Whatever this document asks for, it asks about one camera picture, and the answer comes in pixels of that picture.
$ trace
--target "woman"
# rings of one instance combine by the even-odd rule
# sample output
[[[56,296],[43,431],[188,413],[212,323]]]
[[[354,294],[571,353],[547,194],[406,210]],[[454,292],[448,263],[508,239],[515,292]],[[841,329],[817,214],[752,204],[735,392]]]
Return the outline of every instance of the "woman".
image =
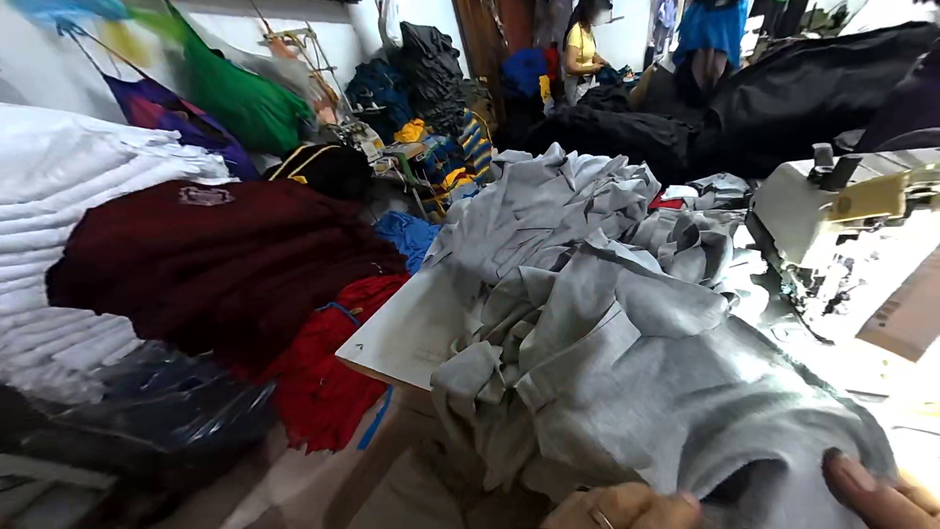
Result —
[[[565,34],[565,98],[569,104],[576,104],[595,85],[594,74],[607,64],[597,53],[591,28],[602,24],[612,8],[610,0],[581,0],[574,8]]]
[[[747,0],[692,0],[672,56],[676,83],[691,104],[704,104],[718,80],[741,68]]]

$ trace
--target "sewing machine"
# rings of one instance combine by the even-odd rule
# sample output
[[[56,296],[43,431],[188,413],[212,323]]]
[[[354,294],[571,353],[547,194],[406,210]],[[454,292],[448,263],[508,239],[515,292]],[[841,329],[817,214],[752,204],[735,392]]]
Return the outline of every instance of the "sewing machine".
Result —
[[[746,225],[807,327],[837,343],[940,244],[940,149],[836,158],[814,147],[815,159],[781,165],[755,192]]]

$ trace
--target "purple fabric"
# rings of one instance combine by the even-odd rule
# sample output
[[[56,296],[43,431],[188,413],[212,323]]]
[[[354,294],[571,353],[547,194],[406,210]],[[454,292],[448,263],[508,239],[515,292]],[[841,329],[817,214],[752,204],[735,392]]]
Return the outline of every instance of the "purple fabric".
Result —
[[[232,176],[242,182],[259,180],[248,153],[226,129],[188,101],[153,79],[128,82],[102,74],[127,122],[135,127],[179,131],[180,143],[221,155]]]

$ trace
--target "maroon garment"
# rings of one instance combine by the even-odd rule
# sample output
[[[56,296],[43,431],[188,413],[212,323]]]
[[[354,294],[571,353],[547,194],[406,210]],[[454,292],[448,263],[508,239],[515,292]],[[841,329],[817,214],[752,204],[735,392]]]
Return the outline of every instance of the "maroon garment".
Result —
[[[155,185],[87,211],[46,274],[49,303],[260,371],[347,284],[405,273],[359,207],[293,180]]]

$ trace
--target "fingernail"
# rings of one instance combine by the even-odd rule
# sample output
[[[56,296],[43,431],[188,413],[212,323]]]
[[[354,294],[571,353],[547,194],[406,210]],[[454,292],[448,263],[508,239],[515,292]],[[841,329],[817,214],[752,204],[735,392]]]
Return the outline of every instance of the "fingernail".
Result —
[[[869,471],[865,470],[865,467],[858,461],[845,454],[839,453],[834,462],[838,470],[848,477],[856,488],[862,489],[865,492],[874,492],[878,489],[878,480],[876,480]]]
[[[693,507],[699,506],[698,498],[696,497],[696,495],[693,494],[692,492],[689,492],[688,490],[680,490],[679,492],[676,492],[676,496],[678,496],[679,498],[682,498],[683,501],[685,501],[687,504]]]

